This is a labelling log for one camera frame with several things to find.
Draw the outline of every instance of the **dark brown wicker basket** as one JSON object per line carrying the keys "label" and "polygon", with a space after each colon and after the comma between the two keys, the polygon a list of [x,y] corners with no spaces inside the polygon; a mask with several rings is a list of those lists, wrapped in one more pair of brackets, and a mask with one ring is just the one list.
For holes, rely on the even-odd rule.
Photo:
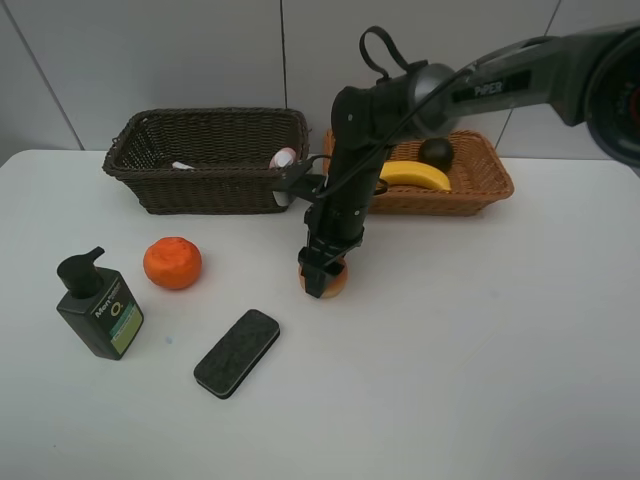
{"label": "dark brown wicker basket", "polygon": [[[149,110],[114,140],[103,169],[149,213],[277,213],[269,161],[283,147],[308,154],[307,124],[295,110]],[[179,161],[193,170],[172,168]]]}
{"label": "dark brown wicker basket", "polygon": [[[470,130],[460,130],[449,135],[455,157],[447,172],[451,192],[429,190],[421,187],[396,185],[376,196],[369,213],[394,213],[413,215],[475,215],[487,205],[508,198],[513,194],[513,182],[502,166],[493,145],[482,135]],[[422,142],[398,145],[389,159],[418,160]],[[330,155],[334,138],[327,132],[324,151]],[[325,172],[329,161],[325,161]]]}

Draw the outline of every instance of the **round fruit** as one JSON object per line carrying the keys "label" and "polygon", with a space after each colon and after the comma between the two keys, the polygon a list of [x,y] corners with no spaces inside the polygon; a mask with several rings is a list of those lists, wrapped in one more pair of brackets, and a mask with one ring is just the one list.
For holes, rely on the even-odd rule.
{"label": "round fruit", "polygon": [[446,138],[429,138],[418,150],[418,160],[438,170],[448,172],[453,164],[453,146]]}
{"label": "round fruit", "polygon": [[[337,260],[338,263],[344,265],[342,272],[336,278],[333,279],[333,282],[327,287],[327,289],[322,294],[320,298],[333,298],[338,295],[347,284],[347,280],[349,278],[349,270],[347,269],[347,263],[344,258],[340,258]],[[300,279],[300,286],[302,289],[305,289],[305,278],[302,276],[302,267],[298,267],[298,278]]]}
{"label": "round fruit", "polygon": [[153,283],[178,290],[198,279],[202,257],[198,247],[190,241],[182,237],[165,237],[147,249],[142,265]]}

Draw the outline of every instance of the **piper logo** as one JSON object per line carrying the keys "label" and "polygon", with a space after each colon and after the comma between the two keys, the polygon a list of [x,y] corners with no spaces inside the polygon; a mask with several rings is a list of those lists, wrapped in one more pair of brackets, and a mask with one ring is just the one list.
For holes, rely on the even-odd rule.
{"label": "piper logo", "polygon": [[496,95],[504,90],[503,82],[491,82],[479,85],[473,89],[476,97],[484,97],[487,95]]}
{"label": "piper logo", "polygon": [[113,299],[116,297],[118,292],[120,291],[120,282],[116,283],[116,286],[113,287],[113,290],[109,293],[109,296],[104,301],[100,308],[98,308],[95,312],[96,318],[100,318],[100,316],[104,313],[104,311],[111,307],[111,315],[114,317],[120,313],[122,310],[122,304],[120,302],[113,303]]}

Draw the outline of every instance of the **dark fruit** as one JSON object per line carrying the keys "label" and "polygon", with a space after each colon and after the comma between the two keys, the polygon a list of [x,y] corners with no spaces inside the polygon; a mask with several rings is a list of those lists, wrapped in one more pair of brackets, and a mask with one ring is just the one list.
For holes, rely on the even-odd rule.
{"label": "dark fruit", "polygon": [[429,138],[420,145],[418,161],[448,172],[453,164],[453,146],[446,138]]}

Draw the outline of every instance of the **light brown wicker basket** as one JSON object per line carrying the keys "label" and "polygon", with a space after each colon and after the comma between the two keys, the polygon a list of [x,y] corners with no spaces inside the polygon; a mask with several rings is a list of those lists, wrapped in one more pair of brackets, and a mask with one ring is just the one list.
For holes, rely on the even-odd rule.
{"label": "light brown wicker basket", "polygon": [[[373,199],[369,213],[413,215],[475,215],[487,205],[510,197],[513,182],[502,166],[489,141],[477,132],[460,130],[449,135],[455,157],[447,172],[451,192],[413,186],[392,186]],[[331,155],[335,139],[329,130],[324,139],[324,152]],[[397,146],[389,159],[417,160],[422,142]],[[325,173],[329,160],[325,160]]]}

